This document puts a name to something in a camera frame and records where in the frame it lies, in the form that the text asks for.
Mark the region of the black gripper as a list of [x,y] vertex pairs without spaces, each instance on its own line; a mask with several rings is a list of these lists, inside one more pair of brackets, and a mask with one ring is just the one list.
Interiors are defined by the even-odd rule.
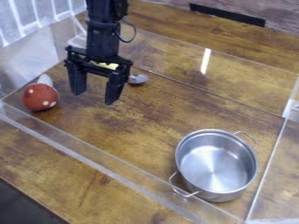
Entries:
[[[105,104],[111,105],[120,97],[129,75],[133,62],[120,56],[99,57],[89,55],[84,48],[68,45],[67,59],[64,61],[68,70],[69,88],[75,95],[80,95],[87,90],[87,73],[108,76],[105,89]],[[117,64],[115,69],[100,66]]]

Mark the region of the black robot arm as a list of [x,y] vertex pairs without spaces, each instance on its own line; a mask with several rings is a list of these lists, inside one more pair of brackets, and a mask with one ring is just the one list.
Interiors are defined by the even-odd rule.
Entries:
[[120,97],[128,81],[133,62],[117,55],[120,38],[120,20],[127,15],[127,0],[85,0],[88,11],[87,47],[68,45],[68,57],[64,60],[68,69],[69,88],[75,95],[87,90],[87,74],[108,78],[105,104]]

